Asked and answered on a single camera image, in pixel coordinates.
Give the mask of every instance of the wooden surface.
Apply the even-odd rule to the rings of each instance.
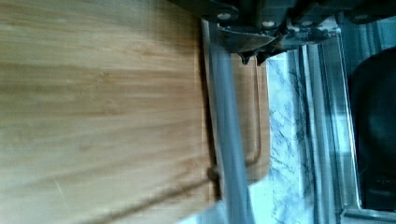
[[[199,33],[164,0],[0,0],[0,223],[214,203]]]
[[[255,59],[243,65],[239,56],[233,54],[232,60],[247,178],[254,183],[268,173],[270,163],[266,71],[256,66]]]

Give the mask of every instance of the black object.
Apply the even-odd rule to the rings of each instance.
[[[349,89],[362,206],[396,210],[396,48],[361,63]]]

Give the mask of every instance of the metal pipe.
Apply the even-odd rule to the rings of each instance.
[[[233,85],[231,55],[216,24],[203,21],[205,67],[223,199],[230,224],[254,224]]]

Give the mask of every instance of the screw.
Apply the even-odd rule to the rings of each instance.
[[[263,21],[262,26],[265,28],[271,28],[271,27],[275,26],[275,22],[274,21]]]
[[[218,19],[221,20],[221,21],[227,21],[230,18],[231,18],[231,14],[230,13],[224,12],[224,13],[219,13],[218,14]]]
[[[306,26],[310,26],[310,25],[312,25],[312,24],[314,24],[312,21],[303,21],[303,22],[301,23],[301,26],[306,27]]]
[[[355,20],[356,21],[364,21],[364,20],[367,20],[369,18],[369,15],[358,15],[358,16],[355,16]]]

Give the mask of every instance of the bamboo cutting board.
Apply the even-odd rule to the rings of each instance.
[[[191,14],[0,0],[0,52],[0,223],[173,223],[215,202]]]

